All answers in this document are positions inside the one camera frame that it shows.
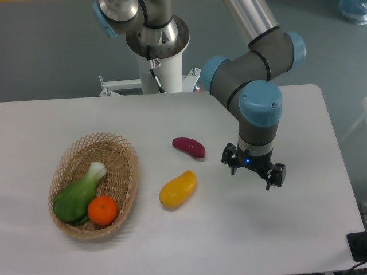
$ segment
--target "blue joint cap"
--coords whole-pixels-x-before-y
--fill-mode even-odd
[[[106,19],[103,17],[102,12],[100,11],[98,5],[96,2],[94,2],[92,4],[92,8],[95,12],[95,14],[97,15],[97,18],[100,22],[100,24],[102,25],[103,30],[105,31],[106,35],[109,38],[117,38],[119,37],[118,34],[113,30],[113,28],[108,24],[108,22],[106,21]]]
[[[286,34],[290,36],[293,43],[294,54],[291,69],[294,69],[302,64],[304,58],[306,57],[306,44],[304,43],[303,38],[298,33],[290,31],[286,32]]]
[[[251,124],[270,127],[278,123],[282,115],[282,92],[278,86],[258,80],[247,84],[240,94],[241,114]]]
[[[222,62],[227,59],[228,58],[224,56],[214,56],[209,59],[202,67],[200,72],[200,81],[203,84],[204,88],[209,91],[209,93],[214,74],[216,73],[220,64],[222,64]]]

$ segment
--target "metal bracket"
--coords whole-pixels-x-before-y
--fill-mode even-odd
[[[182,76],[182,91],[183,92],[196,92],[200,88],[197,86],[197,81],[200,78],[200,69],[192,68],[190,73],[186,76]],[[99,96],[122,96],[124,90],[141,89],[142,82],[140,79],[133,80],[121,80],[121,81],[109,81],[104,82],[102,76],[99,76],[102,92]]]

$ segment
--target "cable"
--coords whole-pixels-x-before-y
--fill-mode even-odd
[[[359,267],[360,265],[363,265],[363,264],[365,264],[365,263],[367,263],[367,261],[360,262],[360,263],[358,263],[358,264],[356,264],[356,265],[352,266],[352,267],[347,271],[347,273],[345,273],[345,275],[351,275],[351,274],[352,274],[352,272],[353,272],[353,270],[354,270],[355,268],[357,268],[357,267]]]
[[[147,46],[147,59],[150,61],[151,60],[151,56],[150,56],[150,52],[151,52],[151,46]],[[155,82],[157,83],[158,89],[160,93],[166,93],[165,90],[163,90],[161,83],[158,80],[158,77],[155,75],[153,68],[150,69],[150,73],[151,76],[153,76],[153,78],[155,79]]]

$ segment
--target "bok choy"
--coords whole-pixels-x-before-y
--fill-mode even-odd
[[[53,212],[63,222],[82,225],[88,220],[88,205],[96,196],[99,180],[107,173],[103,163],[92,162],[80,180],[66,186],[53,200]]]

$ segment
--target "robotic arm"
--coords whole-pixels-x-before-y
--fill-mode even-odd
[[[228,143],[222,162],[232,175],[238,167],[281,187],[286,167],[272,164],[274,138],[282,115],[282,93],[269,81],[301,64],[302,38],[281,30],[264,0],[223,0],[250,49],[235,60],[215,56],[200,78],[205,88],[239,122],[237,147]],[[173,15],[171,0],[98,0],[93,8],[110,37],[126,33],[138,57],[143,93],[180,92],[181,54],[189,30]]]

